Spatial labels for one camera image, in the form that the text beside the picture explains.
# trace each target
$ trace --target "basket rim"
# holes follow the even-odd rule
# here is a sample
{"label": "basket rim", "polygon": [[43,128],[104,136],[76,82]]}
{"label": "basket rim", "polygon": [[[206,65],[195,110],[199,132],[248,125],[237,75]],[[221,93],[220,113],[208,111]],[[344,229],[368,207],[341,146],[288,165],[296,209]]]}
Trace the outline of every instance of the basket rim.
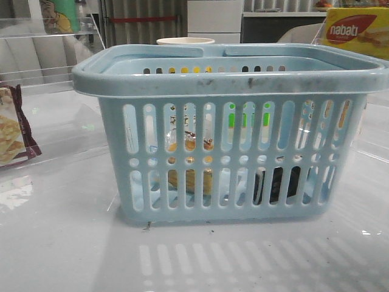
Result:
{"label": "basket rim", "polygon": [[[272,72],[212,72],[177,74],[113,74],[106,73],[107,64],[143,58],[216,58],[282,56],[312,58],[352,69]],[[210,94],[295,94],[325,92],[368,93],[389,88],[389,62],[316,44],[206,44],[206,45],[142,45],[114,46],[76,65],[74,89],[99,97],[192,96]],[[272,87],[265,82],[272,82]]]}

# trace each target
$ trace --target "bottle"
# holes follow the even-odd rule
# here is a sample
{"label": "bottle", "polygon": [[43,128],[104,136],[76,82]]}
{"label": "bottle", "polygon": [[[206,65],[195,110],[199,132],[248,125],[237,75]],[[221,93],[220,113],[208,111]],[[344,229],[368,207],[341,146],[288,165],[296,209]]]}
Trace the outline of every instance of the bottle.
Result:
{"label": "bottle", "polygon": [[47,33],[76,33],[80,30],[74,0],[40,0]]}

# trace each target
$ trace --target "white cup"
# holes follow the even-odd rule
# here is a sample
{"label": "white cup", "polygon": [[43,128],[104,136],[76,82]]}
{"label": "white cup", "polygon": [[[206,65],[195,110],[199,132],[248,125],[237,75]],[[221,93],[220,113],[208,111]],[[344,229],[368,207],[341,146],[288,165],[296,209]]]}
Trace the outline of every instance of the white cup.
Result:
{"label": "white cup", "polygon": [[160,38],[157,44],[213,44],[215,40],[211,38]]}

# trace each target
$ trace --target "white drawer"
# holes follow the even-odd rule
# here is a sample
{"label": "white drawer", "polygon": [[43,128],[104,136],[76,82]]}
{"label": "white drawer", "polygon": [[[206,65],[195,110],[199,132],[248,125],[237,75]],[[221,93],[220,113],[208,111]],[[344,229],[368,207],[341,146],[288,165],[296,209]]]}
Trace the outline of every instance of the white drawer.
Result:
{"label": "white drawer", "polygon": [[188,32],[241,31],[243,0],[188,1]]}
{"label": "white drawer", "polygon": [[239,44],[241,42],[240,33],[188,33],[188,37],[211,38],[215,44]]}

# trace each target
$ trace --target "red logo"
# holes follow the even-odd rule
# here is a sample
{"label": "red logo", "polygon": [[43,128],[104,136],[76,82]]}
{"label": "red logo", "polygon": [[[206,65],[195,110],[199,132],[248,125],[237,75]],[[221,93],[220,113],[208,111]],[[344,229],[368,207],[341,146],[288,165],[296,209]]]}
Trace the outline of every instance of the red logo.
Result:
{"label": "red logo", "polygon": [[345,43],[364,32],[377,18],[377,15],[354,15],[338,20],[327,31],[331,44]]}

